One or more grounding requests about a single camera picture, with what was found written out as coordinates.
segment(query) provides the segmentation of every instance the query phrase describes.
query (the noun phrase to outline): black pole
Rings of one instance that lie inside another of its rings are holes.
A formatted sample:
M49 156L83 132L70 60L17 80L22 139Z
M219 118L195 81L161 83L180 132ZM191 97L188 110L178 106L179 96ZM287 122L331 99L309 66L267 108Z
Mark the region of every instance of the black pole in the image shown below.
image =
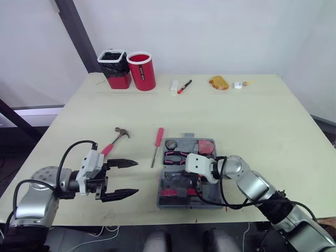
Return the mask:
M101 72L101 68L97 62L96 52L93 49L73 0L55 0L55 2L59 9L59 17L88 73Z
M32 139L38 142L42 134L31 126L28 122L22 119L11 107L9 107L3 100L0 99L0 113L3 114L9 121L18 126Z

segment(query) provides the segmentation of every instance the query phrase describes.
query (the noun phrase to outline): white wall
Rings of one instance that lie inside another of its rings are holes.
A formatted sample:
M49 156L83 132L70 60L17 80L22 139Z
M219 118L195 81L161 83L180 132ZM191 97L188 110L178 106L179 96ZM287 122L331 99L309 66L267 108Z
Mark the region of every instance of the white wall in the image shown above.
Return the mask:
M11 107L64 104L87 71L48 0L0 1L0 98Z
M153 54L156 73L283 74L321 0L75 0L97 54Z
M336 122L336 1L326 1L284 80L309 113Z

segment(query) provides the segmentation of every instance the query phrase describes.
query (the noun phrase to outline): white cable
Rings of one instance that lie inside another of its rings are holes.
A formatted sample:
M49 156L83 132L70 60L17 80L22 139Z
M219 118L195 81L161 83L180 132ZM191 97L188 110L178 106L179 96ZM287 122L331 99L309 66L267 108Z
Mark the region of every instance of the white cable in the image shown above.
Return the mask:
M0 234L2 236L2 239L5 239L4 233L2 233L1 228L0 228Z
M109 229L108 227L105 227L108 232L115 232L118 230L119 226L117 226L114 230Z
M101 240L91 240L91 241L88 241L88 242L86 242L86 243L79 244L79 245L77 245L77 246L75 246L75 247L73 247L73 248L67 250L66 252L71 252L72 250L77 249L78 247L80 247L80 246L82 246L82 245L84 245L84 244L88 244L88 243L97 243L97 242L100 242L100 241L103 242L103 241L105 241L105 240L112 240L112 239L114 239L114 238L116 238L116 237L118 236L118 233L119 233L119 227L117 228L117 233L116 233L116 235L114 235L114 236L112 236L112 237L110 237L110 238L101 239Z
M243 252L245 252L245 235L247 232L249 232L250 230L250 222L248 223L248 228L246 229L246 231L243 234Z
M99 234L94 235L94 234L90 234L90 233L88 233L88 235L91 235L91 236L93 236L93 237L98 237L98 236L100 236L100 235L103 233L103 231L104 231L104 226L101 227L101 231L100 231Z

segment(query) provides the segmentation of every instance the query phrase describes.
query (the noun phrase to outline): red screwdriver handle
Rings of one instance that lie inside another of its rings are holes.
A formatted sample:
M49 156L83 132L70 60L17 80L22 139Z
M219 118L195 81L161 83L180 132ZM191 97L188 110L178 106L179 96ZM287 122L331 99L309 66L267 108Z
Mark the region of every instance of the red screwdriver handle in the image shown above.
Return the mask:
M162 137L163 137L163 128L159 128L159 131L157 132L157 136L156 136L156 142L155 142L155 146L159 147L162 141Z

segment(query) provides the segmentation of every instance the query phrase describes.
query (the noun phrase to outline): hammer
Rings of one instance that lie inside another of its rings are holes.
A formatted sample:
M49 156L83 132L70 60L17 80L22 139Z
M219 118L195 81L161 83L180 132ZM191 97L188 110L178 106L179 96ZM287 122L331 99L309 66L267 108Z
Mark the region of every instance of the hammer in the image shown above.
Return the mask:
M128 132L127 130L125 129L120 129L118 127L116 127L114 129L116 132L119 132L119 135L118 137L112 142L110 143L109 145L107 145L102 151L101 151L101 154L103 154L104 156L106 156L107 154L110 153L110 151L113 149L114 147L114 144L118 141L118 139L120 139L123 135L127 135L128 138L130 138L130 136L128 135Z

